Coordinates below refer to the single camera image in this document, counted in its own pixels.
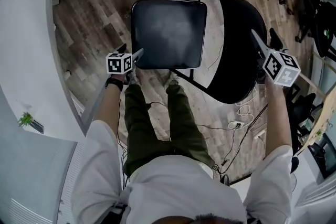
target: black folding chair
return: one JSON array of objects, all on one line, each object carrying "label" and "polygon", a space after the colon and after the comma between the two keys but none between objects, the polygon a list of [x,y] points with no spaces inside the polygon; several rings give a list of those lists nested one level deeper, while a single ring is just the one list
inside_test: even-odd
[{"label": "black folding chair", "polygon": [[[265,23],[245,0],[220,1],[224,16],[224,45],[216,73],[206,88],[193,79],[201,64],[206,4],[201,0],[139,0],[132,7],[132,51],[143,48],[141,69],[170,69],[222,103],[237,103],[255,86],[261,66],[253,42],[254,29],[267,43]],[[190,69],[190,76],[179,72]]]}]

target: electrical outlet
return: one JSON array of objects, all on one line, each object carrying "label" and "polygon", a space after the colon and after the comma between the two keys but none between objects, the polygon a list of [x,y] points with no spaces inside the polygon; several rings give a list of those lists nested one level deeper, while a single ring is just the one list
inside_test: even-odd
[{"label": "electrical outlet", "polygon": [[231,121],[228,126],[234,129],[237,127],[237,124],[240,124],[240,126],[237,128],[240,129],[244,126],[245,123],[241,121]]}]

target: white desk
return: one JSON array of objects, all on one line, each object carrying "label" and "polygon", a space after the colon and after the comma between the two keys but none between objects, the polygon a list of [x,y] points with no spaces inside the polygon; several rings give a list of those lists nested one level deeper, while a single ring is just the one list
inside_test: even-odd
[{"label": "white desk", "polygon": [[0,1],[0,86],[17,119],[28,112],[44,135],[83,141],[88,124],[63,79],[52,11],[52,0]]}]

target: wooden floor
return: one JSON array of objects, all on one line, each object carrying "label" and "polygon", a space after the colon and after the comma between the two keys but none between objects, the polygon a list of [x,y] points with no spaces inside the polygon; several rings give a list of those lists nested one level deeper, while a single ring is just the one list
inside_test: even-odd
[{"label": "wooden floor", "polygon": [[[97,87],[99,79],[105,73],[105,56],[113,48],[127,43],[131,48],[130,39],[130,8],[137,0],[60,0],[54,7],[54,21],[56,24],[56,38],[62,67],[70,70],[72,76],[67,80],[69,89],[85,105]],[[248,0],[261,13],[269,29],[273,27],[290,48],[300,64],[303,73],[309,74],[312,40],[307,39],[303,44],[295,43],[294,36],[299,27],[294,16],[286,13],[286,8],[278,4],[278,0]],[[195,71],[195,80],[208,85],[215,73],[218,62],[212,67],[223,44],[224,22],[218,3],[208,1],[208,18],[204,42],[202,65]],[[293,8],[294,0],[289,0],[289,7]],[[141,87],[147,102],[159,101],[166,104],[167,97],[163,87],[157,79],[157,72],[140,71]],[[201,92],[191,84],[183,81],[181,85],[190,99],[196,124],[211,127],[223,127],[232,120],[249,123],[251,115],[239,116],[239,104],[222,104]],[[120,135],[125,141],[127,131],[123,120],[124,96],[121,102]],[[256,86],[256,90],[243,102],[250,105],[250,113],[257,115],[265,105],[265,89]],[[242,114],[248,112],[248,106],[242,107]],[[164,106],[153,104],[149,111],[152,124],[160,139],[169,138],[169,116]],[[253,171],[264,157],[264,144],[260,139],[253,139],[253,135],[262,130],[267,122],[266,113],[256,124],[255,130],[248,133],[239,155],[228,170],[231,180],[241,178]],[[229,152],[233,143],[233,150],[227,158],[232,159],[236,153],[240,140],[246,132],[246,127],[236,131],[233,142],[233,131],[209,130],[200,126],[204,134],[209,153],[216,163],[221,166],[224,156]]]}]

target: wall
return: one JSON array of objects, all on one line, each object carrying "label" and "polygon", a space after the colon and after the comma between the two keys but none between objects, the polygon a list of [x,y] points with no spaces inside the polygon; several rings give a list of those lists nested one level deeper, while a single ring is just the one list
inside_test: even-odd
[{"label": "wall", "polygon": [[37,223],[18,219],[16,202],[27,208],[21,207],[24,212],[31,210],[53,220],[73,146],[73,142],[19,128],[0,88],[0,219],[4,224]]}]

